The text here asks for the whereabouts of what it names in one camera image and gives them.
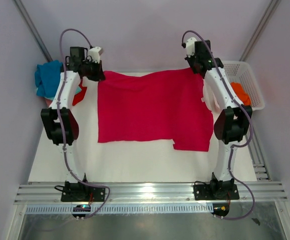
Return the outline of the magenta t shirt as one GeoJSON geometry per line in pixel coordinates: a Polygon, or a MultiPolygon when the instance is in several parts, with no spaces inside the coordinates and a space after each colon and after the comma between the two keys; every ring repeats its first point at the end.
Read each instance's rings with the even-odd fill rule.
{"type": "Polygon", "coordinates": [[[97,86],[98,142],[171,140],[207,152],[214,131],[204,80],[190,68],[128,76],[106,71],[97,86]]]}

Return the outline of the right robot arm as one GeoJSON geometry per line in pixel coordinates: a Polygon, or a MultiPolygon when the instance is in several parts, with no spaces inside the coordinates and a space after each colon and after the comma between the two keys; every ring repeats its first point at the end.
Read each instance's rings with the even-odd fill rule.
{"type": "Polygon", "coordinates": [[[233,168],[237,149],[250,127],[252,107],[244,105],[235,94],[222,61],[212,55],[210,41],[191,37],[181,45],[186,50],[185,60],[190,68],[204,80],[203,100],[207,107],[212,109],[211,101],[215,99],[220,108],[213,127],[218,140],[216,167],[210,182],[196,181],[193,184],[194,198],[197,201],[238,200],[233,168]]]}

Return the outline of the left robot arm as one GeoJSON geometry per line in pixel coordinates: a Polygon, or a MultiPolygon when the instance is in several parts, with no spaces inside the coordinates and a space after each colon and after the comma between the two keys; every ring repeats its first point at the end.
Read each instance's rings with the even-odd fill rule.
{"type": "Polygon", "coordinates": [[[60,82],[55,97],[40,116],[47,138],[59,148],[67,170],[66,180],[55,189],[62,193],[62,202],[104,202],[105,187],[91,185],[79,160],[76,141],[79,125],[72,106],[83,78],[99,82],[105,79],[99,46],[71,47],[60,68],[60,82]]]}

